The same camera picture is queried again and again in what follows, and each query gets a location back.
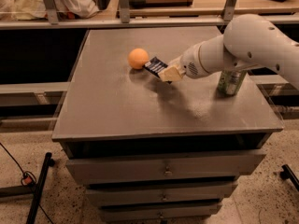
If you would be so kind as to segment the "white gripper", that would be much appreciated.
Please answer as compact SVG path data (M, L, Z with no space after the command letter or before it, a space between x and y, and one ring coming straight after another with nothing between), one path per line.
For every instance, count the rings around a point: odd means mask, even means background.
M208 71L203 67L200 61L201 43L196 44L185 50L182 56L171 60L168 67L158 73L159 78L163 82L180 81L185 73L190 78L201 78L209 75Z

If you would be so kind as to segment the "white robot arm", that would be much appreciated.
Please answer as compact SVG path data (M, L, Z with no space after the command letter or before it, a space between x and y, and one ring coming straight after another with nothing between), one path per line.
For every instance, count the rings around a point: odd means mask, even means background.
M299 89L299 44L265 18L232 19L222 35L193 45L158 73L163 81L265 67Z

